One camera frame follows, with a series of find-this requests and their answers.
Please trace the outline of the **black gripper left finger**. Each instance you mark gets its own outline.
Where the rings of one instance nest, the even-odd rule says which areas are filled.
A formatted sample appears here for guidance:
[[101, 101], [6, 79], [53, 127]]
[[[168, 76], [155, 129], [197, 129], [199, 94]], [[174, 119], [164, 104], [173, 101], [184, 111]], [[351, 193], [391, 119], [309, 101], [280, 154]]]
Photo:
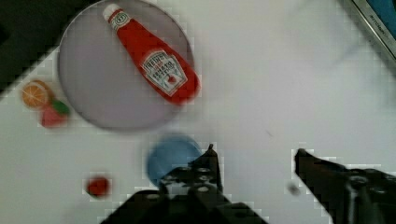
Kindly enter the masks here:
[[222, 192], [218, 155], [207, 151], [160, 179], [157, 190], [141, 190], [100, 224], [267, 224], [245, 203]]

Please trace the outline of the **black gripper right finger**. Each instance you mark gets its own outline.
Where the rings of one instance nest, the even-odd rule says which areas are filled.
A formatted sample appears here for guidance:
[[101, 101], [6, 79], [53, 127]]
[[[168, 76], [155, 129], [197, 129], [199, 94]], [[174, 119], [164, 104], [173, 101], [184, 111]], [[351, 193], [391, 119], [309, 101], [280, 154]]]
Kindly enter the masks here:
[[300, 177], [333, 224], [396, 224], [396, 179], [376, 169], [348, 169], [300, 148], [294, 156]]

